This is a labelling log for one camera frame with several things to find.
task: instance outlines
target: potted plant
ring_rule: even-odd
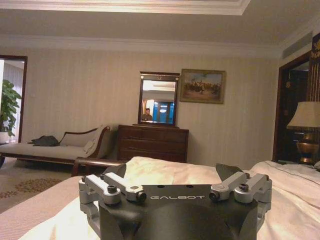
[[[0,144],[7,142],[9,137],[14,136],[12,132],[16,123],[14,114],[17,113],[16,108],[19,108],[17,99],[21,99],[21,96],[14,90],[14,84],[3,79],[0,109]]]

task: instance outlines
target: black screw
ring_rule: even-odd
[[[140,191],[136,195],[136,200],[138,202],[144,202],[147,198],[147,194],[144,191]]]
[[[249,186],[248,186],[248,184],[246,184],[246,183],[242,183],[242,184],[240,184],[239,185],[239,189],[242,191],[242,192],[248,192],[248,190],[249,190]]]
[[[117,192],[117,187],[115,185],[109,185],[107,187],[107,191],[109,194],[114,194]]]
[[[218,200],[220,199],[220,194],[218,191],[216,190],[212,190],[210,193],[209,193],[209,198],[213,201],[213,202],[218,202]]]

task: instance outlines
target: black bag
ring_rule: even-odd
[[[54,136],[41,136],[36,139],[32,139],[28,144],[33,144],[33,146],[46,146],[54,147],[59,146],[58,140]]]

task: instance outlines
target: door frame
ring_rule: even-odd
[[[21,143],[22,140],[22,126],[24,120],[24,106],[25,106],[25,91],[26,91],[26,78],[27,78],[27,56],[18,56],[18,55],[0,55],[0,59],[4,60],[14,60],[14,61],[24,61],[23,66],[23,77],[22,77],[22,94],[21,94],[21,106],[20,106],[20,123],[19,123],[19,137],[18,143]]]
[[[272,161],[277,162],[277,152],[278,152],[278,127],[280,121],[280,113],[283,112],[283,109],[280,109],[280,102],[282,96],[282,85],[283,82],[289,76],[289,71],[304,64],[310,60],[311,51],[306,52],[305,54],[297,57],[296,59],[286,63],[285,65],[279,67],[278,75],[278,88],[277,88],[277,98],[276,98],[276,110],[275,110],[275,124],[274,124],[274,137],[273,137],[273,152],[272,152]]]

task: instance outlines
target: lampshade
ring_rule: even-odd
[[[287,128],[320,128],[320,101],[302,101],[298,103],[295,114]]]

